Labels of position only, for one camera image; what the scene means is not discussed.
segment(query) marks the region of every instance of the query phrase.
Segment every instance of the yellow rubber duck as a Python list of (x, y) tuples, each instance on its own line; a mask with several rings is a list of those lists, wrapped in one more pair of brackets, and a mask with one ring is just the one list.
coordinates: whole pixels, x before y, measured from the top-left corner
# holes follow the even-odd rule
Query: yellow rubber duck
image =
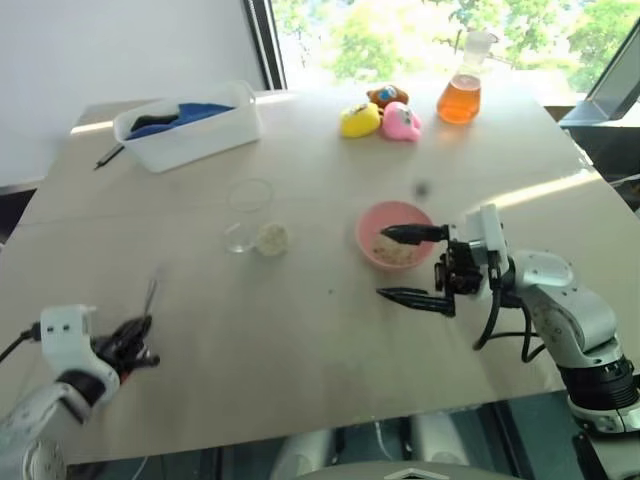
[(344, 137), (364, 137), (380, 127), (380, 112), (375, 103), (363, 103), (340, 114), (340, 132)]

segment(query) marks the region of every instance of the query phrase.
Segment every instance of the wooden table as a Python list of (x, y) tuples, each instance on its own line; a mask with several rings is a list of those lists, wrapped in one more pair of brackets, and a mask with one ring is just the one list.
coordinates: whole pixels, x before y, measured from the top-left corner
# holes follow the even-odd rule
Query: wooden table
[[(434, 255), (404, 274), (373, 270), (354, 223), (382, 200), (416, 201), (435, 223), (461, 222), (495, 201), (510, 248), (549, 249), (614, 308), (627, 356), (640, 363), (640, 223), (532, 99), (484, 87), (468, 127), (434, 117), (441, 85), (411, 90), (423, 119), (416, 144), (378, 135), (345, 140), (338, 114), (364, 93), (275, 93), (259, 100), (264, 136), (206, 160), (152, 174), (126, 151), (93, 171), (114, 140), (108, 123), (132, 104), (81, 119), (0, 255), (0, 327), (7, 343), (50, 305), (98, 307), (96, 333), (138, 315), (161, 267), (139, 371), (96, 412), (71, 462), (211, 447), (479, 404), (562, 388), (548, 354), (519, 361), (517, 339), (471, 349), (488, 303), (459, 299), (454, 319), (411, 311), (379, 286), (432, 289)], [(229, 186), (273, 185), (273, 220), (293, 235), (266, 259), (223, 247)], [(522, 318), (505, 312), (500, 327)], [(35, 345), (0, 368), (0, 414), (53, 375)]]

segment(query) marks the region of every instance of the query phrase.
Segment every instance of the small bowl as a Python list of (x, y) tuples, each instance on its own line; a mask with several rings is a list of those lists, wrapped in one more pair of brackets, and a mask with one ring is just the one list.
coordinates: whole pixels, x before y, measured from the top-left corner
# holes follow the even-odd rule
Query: small bowl
[(383, 228), (405, 223), (433, 225), (431, 219), (418, 207), (406, 202), (381, 202), (367, 210), (358, 220), (356, 241), (363, 255), (375, 267), (385, 271), (402, 271), (420, 265), (433, 250), (432, 242), (422, 242), (416, 247), (415, 261), (407, 265), (392, 265), (375, 257), (372, 251), (373, 240)]

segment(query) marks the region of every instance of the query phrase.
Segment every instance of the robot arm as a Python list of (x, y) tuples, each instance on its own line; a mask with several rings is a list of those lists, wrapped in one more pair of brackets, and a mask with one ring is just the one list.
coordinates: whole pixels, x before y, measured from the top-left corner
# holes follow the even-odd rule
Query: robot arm
[[(622, 352), (613, 310), (576, 281), (570, 264), (548, 252), (519, 251), (509, 256), (493, 205), (469, 216), (466, 241), (452, 226), (396, 225), (381, 233), (408, 244), (444, 239), (447, 250), (435, 266), (436, 289), (443, 296), (403, 287), (379, 289), (378, 293), (409, 308), (453, 316), (456, 294), (479, 296), (489, 287), (492, 308), (474, 344), (477, 350), (500, 336), (493, 335), (493, 329), (501, 307), (522, 309), (525, 331), (509, 335), (524, 337), (523, 361), (531, 361), (546, 348), (556, 363), (572, 415), (584, 429), (581, 438), (574, 440), (579, 458), (588, 457), (588, 462), (597, 463), (606, 473), (594, 477), (591, 469), (588, 478), (617, 480), (640, 474), (640, 439), (637, 433), (630, 434), (640, 431), (640, 394), (633, 365)], [(532, 327), (543, 346), (529, 354)], [(621, 445), (635, 453), (612, 455)]]
[(54, 307), (40, 319), (42, 351), (59, 377), (40, 388), (0, 421), (0, 478), (63, 480), (64, 448), (137, 368), (152, 367), (144, 338), (151, 317), (129, 320), (112, 335), (91, 338), (84, 305)]

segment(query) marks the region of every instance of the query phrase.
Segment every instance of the glass cup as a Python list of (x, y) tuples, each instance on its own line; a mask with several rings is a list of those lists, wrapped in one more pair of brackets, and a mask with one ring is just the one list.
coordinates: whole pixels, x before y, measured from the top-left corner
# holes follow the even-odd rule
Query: glass cup
[(272, 199), (271, 184), (260, 179), (243, 180), (229, 189), (229, 221), (224, 230), (229, 252), (244, 253), (255, 246), (258, 229), (268, 220)]

